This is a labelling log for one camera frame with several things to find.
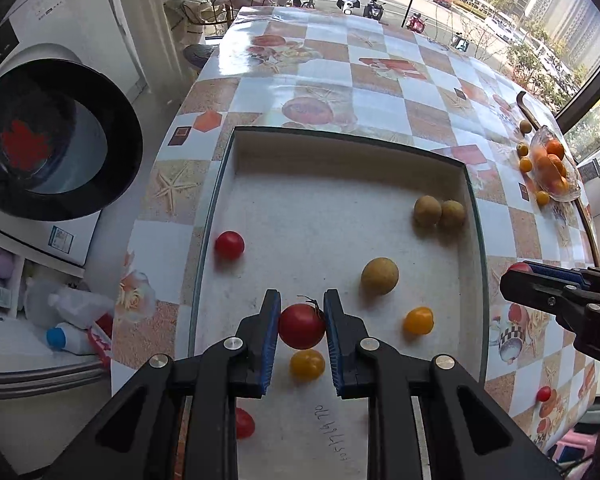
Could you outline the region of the red tomato with stem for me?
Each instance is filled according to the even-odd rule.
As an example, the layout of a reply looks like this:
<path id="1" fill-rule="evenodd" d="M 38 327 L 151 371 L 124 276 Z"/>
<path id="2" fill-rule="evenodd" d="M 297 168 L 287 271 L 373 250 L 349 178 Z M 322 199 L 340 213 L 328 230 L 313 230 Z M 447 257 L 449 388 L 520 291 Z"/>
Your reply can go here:
<path id="1" fill-rule="evenodd" d="M 318 302 L 303 296 L 304 302 L 297 302 L 284 308 L 278 320 L 278 335 L 290 348 L 309 350 L 321 342 L 326 331 L 324 312 Z"/>

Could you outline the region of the brown longan fruit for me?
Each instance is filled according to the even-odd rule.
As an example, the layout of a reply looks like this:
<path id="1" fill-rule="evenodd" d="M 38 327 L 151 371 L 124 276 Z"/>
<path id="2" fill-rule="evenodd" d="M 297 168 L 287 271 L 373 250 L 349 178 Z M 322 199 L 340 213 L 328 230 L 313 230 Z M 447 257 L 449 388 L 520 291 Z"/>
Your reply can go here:
<path id="1" fill-rule="evenodd" d="M 399 281 L 397 265 L 389 258 L 370 260 L 361 274 L 361 285 L 368 295 L 383 296 L 392 292 Z"/>

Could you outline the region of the brown longan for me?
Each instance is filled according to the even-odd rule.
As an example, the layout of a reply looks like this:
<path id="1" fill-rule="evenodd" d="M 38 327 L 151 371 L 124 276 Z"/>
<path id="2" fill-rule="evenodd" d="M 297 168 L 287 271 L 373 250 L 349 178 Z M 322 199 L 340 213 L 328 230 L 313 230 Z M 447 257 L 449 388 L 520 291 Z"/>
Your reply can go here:
<path id="1" fill-rule="evenodd" d="M 419 226 L 424 228 L 435 226 L 441 219 L 442 205 L 435 197 L 422 195 L 416 200 L 413 216 Z"/>

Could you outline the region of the small red cherry tomato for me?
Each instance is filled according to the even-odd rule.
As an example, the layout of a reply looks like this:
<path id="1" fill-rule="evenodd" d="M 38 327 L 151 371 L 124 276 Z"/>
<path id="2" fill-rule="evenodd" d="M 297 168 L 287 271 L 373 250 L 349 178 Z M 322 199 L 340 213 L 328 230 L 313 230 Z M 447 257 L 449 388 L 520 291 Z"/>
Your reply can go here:
<path id="1" fill-rule="evenodd" d="M 516 263 L 512 264 L 511 266 L 509 266 L 508 271 L 518 271 L 518 272 L 530 273 L 532 271 L 532 268 L 531 268 L 531 266 L 528 265 L 528 263 L 516 262 Z"/>

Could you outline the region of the red tomato under gripper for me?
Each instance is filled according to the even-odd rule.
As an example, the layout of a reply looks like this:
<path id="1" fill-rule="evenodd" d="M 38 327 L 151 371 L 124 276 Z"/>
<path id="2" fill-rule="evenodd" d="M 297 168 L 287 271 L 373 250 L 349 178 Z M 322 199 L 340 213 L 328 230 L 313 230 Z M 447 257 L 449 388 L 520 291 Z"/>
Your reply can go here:
<path id="1" fill-rule="evenodd" d="M 239 440 L 248 439 L 254 434 L 255 421 L 243 408 L 236 408 L 236 436 Z"/>

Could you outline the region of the small yellow cherry tomato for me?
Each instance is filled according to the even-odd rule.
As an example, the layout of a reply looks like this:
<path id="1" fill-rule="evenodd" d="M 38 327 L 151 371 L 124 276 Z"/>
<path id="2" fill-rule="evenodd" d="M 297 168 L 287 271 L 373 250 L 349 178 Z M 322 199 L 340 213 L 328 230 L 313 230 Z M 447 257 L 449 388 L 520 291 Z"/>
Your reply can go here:
<path id="1" fill-rule="evenodd" d="M 313 382 L 324 374 L 325 368 L 323 355 L 314 349 L 295 352 L 289 362 L 290 374 L 297 382 Z"/>

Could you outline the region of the yellow tomato beside bowl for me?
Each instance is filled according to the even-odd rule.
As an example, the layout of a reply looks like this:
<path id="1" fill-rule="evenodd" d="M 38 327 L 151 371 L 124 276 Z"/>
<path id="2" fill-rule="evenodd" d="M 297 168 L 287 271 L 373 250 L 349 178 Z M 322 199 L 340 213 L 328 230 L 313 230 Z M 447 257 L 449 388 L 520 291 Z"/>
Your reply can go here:
<path id="1" fill-rule="evenodd" d="M 545 191 L 538 191 L 535 193 L 535 200 L 540 207 L 544 207 L 550 202 L 550 196 Z"/>

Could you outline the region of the red tomato on tablecloth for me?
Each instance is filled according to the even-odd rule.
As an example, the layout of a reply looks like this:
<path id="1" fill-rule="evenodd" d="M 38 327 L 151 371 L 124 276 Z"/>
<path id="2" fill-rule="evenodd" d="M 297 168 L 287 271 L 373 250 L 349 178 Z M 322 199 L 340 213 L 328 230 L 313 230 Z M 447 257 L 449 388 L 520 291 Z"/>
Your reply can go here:
<path id="1" fill-rule="evenodd" d="M 539 388 L 538 392 L 536 393 L 535 400 L 539 403 L 547 402 L 548 400 L 550 400 L 552 391 L 553 389 L 550 388 L 550 386 L 544 386 Z"/>

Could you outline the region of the glass fruit bowl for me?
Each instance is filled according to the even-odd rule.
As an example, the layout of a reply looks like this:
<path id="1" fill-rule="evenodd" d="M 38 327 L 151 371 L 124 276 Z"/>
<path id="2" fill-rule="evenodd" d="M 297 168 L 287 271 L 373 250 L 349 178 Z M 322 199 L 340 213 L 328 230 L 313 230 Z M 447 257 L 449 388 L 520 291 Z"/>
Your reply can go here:
<path id="1" fill-rule="evenodd" d="M 552 139 L 557 139 L 564 146 L 564 159 L 559 160 L 547 154 L 545 145 Z M 556 202 L 574 202 L 581 196 L 581 180 L 576 164 L 568 155 L 566 144 L 552 130 L 546 126 L 536 130 L 529 150 L 533 179 L 550 198 Z"/>

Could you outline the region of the red cherry tomato in tray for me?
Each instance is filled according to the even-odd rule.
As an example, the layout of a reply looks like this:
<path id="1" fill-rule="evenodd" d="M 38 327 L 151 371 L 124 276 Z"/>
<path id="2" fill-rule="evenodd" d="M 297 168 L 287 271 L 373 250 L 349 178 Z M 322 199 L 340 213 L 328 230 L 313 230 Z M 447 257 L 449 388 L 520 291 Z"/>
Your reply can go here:
<path id="1" fill-rule="evenodd" d="M 224 260 L 235 261 L 245 251 L 245 240 L 235 231 L 224 231 L 216 237 L 214 250 Z"/>

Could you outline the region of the yellow tomato near bowl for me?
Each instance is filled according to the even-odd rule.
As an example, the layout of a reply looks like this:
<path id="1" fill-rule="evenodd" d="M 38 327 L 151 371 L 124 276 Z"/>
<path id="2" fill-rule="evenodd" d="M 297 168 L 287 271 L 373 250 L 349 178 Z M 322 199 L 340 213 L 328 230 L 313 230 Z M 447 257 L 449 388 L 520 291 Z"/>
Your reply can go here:
<path id="1" fill-rule="evenodd" d="M 519 160 L 519 169 L 523 174 L 532 170 L 532 162 L 528 157 L 521 157 Z"/>

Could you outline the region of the orange mandarin in bowl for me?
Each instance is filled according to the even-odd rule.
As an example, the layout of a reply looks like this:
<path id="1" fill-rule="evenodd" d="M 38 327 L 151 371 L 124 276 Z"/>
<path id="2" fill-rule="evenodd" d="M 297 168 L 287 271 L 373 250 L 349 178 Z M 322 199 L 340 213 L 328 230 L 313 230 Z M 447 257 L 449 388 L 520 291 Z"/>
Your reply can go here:
<path id="1" fill-rule="evenodd" d="M 548 155 L 554 155 L 559 160 L 564 159 L 565 148 L 557 139 L 549 140 L 545 145 L 545 150 Z"/>

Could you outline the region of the white shallow tray box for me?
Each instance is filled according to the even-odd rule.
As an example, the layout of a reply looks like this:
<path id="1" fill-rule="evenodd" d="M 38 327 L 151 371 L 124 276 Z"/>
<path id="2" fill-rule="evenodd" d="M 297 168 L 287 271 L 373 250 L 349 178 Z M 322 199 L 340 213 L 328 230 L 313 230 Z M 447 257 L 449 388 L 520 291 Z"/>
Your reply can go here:
<path id="1" fill-rule="evenodd" d="M 424 228 L 413 216 L 422 195 L 457 200 L 464 226 Z M 224 231 L 245 251 L 216 254 Z M 385 257 L 399 268 L 392 292 L 368 295 L 361 274 Z M 478 457 L 467 429 L 468 399 L 483 398 L 486 359 L 486 256 L 468 170 L 458 160 L 390 142 L 326 131 L 238 127 L 219 166 L 197 276 L 196 356 L 237 332 L 260 311 L 265 292 L 281 310 L 339 292 L 345 313 L 362 318 L 373 338 L 422 360 L 422 394 L 414 415 L 420 479 L 470 479 Z M 409 336 L 407 313 L 425 306 L 434 328 Z M 237 438 L 236 479 L 369 479 L 368 405 L 343 400 L 333 385 L 326 332 L 314 348 L 324 374 L 297 382 L 295 350 L 279 337 L 273 374 L 260 399 L 236 400 L 255 421 Z"/>

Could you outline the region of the floral checkered tablecloth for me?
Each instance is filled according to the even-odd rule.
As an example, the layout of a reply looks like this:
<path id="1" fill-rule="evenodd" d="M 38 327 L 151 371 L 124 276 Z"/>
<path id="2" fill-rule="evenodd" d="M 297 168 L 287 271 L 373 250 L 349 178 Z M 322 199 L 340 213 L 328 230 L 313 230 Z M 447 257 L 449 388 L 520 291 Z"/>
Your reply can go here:
<path id="1" fill-rule="evenodd" d="M 237 126 L 307 127 L 413 145 L 469 169 L 489 280 L 524 259 L 588 266 L 588 211 L 535 202 L 517 167 L 519 87 L 489 66 L 367 18 L 243 9 L 164 134 L 123 263 L 112 385 L 188 349 L 210 184 Z"/>

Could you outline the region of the white washing machine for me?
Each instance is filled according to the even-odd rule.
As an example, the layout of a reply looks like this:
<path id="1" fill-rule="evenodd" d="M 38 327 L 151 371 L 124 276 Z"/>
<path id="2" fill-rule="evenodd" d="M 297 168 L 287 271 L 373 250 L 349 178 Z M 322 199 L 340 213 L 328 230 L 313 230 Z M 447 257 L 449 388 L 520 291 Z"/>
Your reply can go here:
<path id="1" fill-rule="evenodd" d="M 142 159 L 112 0 L 0 2 L 0 240 L 72 271 Z"/>

